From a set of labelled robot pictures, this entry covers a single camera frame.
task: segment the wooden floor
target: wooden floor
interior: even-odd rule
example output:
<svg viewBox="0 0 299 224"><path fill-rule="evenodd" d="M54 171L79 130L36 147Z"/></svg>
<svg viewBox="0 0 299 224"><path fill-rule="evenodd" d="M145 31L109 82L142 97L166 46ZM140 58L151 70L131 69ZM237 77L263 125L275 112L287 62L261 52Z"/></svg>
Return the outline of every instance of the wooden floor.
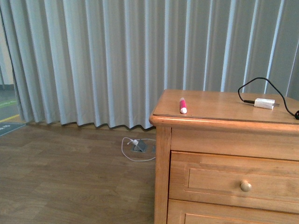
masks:
<svg viewBox="0 0 299 224"><path fill-rule="evenodd" d="M129 161L123 137L156 136L35 125L0 137L0 223L152 224L155 161Z"/></svg>

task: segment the wooden dresser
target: wooden dresser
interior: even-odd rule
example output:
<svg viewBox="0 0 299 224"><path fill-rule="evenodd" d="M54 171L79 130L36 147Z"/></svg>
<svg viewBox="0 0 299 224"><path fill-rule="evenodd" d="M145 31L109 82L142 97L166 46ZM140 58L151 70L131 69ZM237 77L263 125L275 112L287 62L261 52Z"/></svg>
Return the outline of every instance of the wooden dresser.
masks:
<svg viewBox="0 0 299 224"><path fill-rule="evenodd" d="M155 224L299 224L299 120L279 95L242 97L279 106L257 108L237 93L164 91L149 119L157 127Z"/></svg>

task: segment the white curtain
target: white curtain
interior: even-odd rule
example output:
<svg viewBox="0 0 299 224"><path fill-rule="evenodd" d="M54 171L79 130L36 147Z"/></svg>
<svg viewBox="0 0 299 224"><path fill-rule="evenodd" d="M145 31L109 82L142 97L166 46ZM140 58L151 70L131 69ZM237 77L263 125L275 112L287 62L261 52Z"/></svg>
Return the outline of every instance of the white curtain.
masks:
<svg viewBox="0 0 299 224"><path fill-rule="evenodd" d="M299 99L294 0L0 0L27 121L148 122L164 89ZM275 93L256 81L246 92Z"/></svg>

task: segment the power cord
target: power cord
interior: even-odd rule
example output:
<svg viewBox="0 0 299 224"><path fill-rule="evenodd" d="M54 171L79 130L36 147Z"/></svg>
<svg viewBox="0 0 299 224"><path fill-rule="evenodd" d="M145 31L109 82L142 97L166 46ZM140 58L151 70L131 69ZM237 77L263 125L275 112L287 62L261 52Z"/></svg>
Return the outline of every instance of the power cord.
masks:
<svg viewBox="0 0 299 224"><path fill-rule="evenodd" d="M154 158L151 158L151 159L149 159L149 160L133 160L133 159L131 159L130 157L128 157L128 156L123 152L123 141L124 141L125 139L129 139L129 140L130 140L130 141L127 143L127 145L130 144L130 143L133 143L133 144L136 145L137 147L139 147L139 146L138 146L138 142L139 142L140 140L150 140L150 141L156 141L156 140L154 140L154 139L135 139L135 140L133 140L133 139L130 139L130 138L128 138L128 137L124 137L124 138L122 139L122 141L121 141L121 152L122 152L122 154L123 154L124 156L126 156L129 160L131 160L131 161L133 161L133 162L147 162L147 161L151 161L151 160L154 160L154 159L155 159L155 157L154 157Z"/></svg>
<svg viewBox="0 0 299 224"><path fill-rule="evenodd" d="M297 111L295 114L293 114L290 110L289 110L289 108L287 107L287 105L286 105L286 101L285 101L285 98L284 98L284 96L281 94L281 92L272 84L272 82L270 82L270 80L269 79L267 79L267 78L264 78L264 77L256 77L256 78L254 78L254 79L252 79L251 81L249 81L249 82L247 82L246 84L244 84L243 86L241 86L239 89L238 89L238 94L239 94L239 97L240 97L240 99L244 102L244 103L248 103L248 104L254 104L255 103L255 101L254 100L246 100L246 99L243 99L242 97L241 97L241 95L240 95L240 89L242 89L242 88L244 88L246 85L248 85L249 83L251 83L251 82L253 82L253 81L255 81L255 80L257 80L257 79L263 79L263 80L266 80L279 94L280 94L280 96L282 97L282 99L284 100L284 104L285 104L285 109L292 115L292 116L294 116L297 120L299 120L299 111Z"/></svg>

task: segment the black cable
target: black cable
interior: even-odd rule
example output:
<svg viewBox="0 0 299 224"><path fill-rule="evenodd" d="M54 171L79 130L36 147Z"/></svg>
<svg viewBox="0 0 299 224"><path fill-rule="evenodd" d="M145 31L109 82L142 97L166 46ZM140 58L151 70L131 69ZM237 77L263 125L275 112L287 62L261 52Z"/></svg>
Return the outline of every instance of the black cable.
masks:
<svg viewBox="0 0 299 224"><path fill-rule="evenodd" d="M240 99L244 102L244 103L249 103L249 104L254 104L254 100L244 100L244 99L242 99L242 97L241 97L241 95L240 95L240 89L242 89L243 87L245 87L246 85L248 85L249 83L251 83L251 82L253 82L254 80L256 80L256 79L263 79L263 80L266 80L268 83L270 83L270 85L280 94L280 96L282 97L282 99L284 100L284 104L285 104L285 108L286 108L286 110L292 115L292 116L294 116L296 119L297 119L297 116L295 115L295 114L293 114L290 110L289 110L289 108L287 107L287 105L286 105L286 101L285 101L285 98L284 98L284 96L281 94L281 92L272 84L272 82L270 82L270 80L269 79L267 79L267 78L264 78L264 77L256 77L256 78L254 78L254 79L252 79L251 81L249 81L249 82L247 82L246 84L244 84L243 86L241 86L239 89L238 89L238 94L239 94L239 97L240 97Z"/></svg>

